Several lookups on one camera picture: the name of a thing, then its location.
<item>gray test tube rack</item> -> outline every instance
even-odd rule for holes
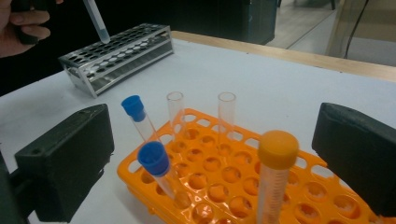
[[[77,88],[98,94],[174,52],[169,26],[143,23],[59,58]]]

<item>test tube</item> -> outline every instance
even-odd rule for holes
[[[108,35],[107,29],[105,27],[105,23],[102,20],[102,16],[100,15],[98,6],[96,5],[94,0],[84,0],[85,8],[87,8],[88,13],[90,14],[93,25],[95,26],[96,33],[99,35],[100,40],[104,44],[108,44],[110,42],[110,36]]]
[[[228,145],[233,140],[233,120],[236,96],[231,92],[219,94],[219,145]]]
[[[159,142],[146,143],[140,148],[137,160],[153,176],[163,192],[174,201],[177,208],[185,209],[190,206],[189,194],[170,165],[163,144]]]
[[[173,140],[176,142],[186,129],[184,117],[184,96],[179,91],[172,91],[166,96],[169,110],[169,121],[172,128]]]
[[[139,131],[145,142],[157,141],[160,142],[160,138],[155,132],[154,126],[149,119],[149,115],[146,113],[145,107],[140,100],[138,95],[133,95],[121,103],[125,112],[131,117],[134,126]]]
[[[289,169],[296,162],[298,148],[297,139],[290,133],[275,130],[261,136],[258,150],[261,166],[256,223],[279,223]]]

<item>gray floor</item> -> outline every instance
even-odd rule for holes
[[[267,46],[325,55],[336,14],[328,0],[283,0],[276,15],[276,37]],[[396,43],[354,37],[348,59],[396,66]]]

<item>white table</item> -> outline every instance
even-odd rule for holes
[[[299,139],[301,149],[314,154],[311,141],[322,102],[357,109],[396,127],[396,84],[392,81],[179,39],[174,39],[174,47],[175,54],[126,78],[97,99],[76,89],[65,72],[0,97],[0,148],[9,171],[17,168],[13,155],[41,134],[82,108],[107,104],[114,155],[71,223],[162,223],[127,191],[116,173],[120,161],[142,143],[120,106],[130,95],[141,96],[154,126],[160,128],[168,121],[168,92],[181,91],[186,107],[216,116],[218,94],[231,91],[237,96],[236,125],[256,133],[288,131]],[[35,215],[30,219],[39,222]]]

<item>orange plastic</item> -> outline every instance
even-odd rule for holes
[[[234,127],[230,144],[218,146],[216,118],[186,109],[188,134],[173,143],[166,123],[158,131],[177,175],[190,194],[192,204],[181,210],[142,167],[136,165],[137,150],[125,158],[118,174],[128,190],[151,214],[166,223],[255,223],[260,161],[260,135]],[[377,217],[368,205],[326,169],[326,162],[300,150],[290,169],[280,215],[281,224],[396,224],[396,218]]]

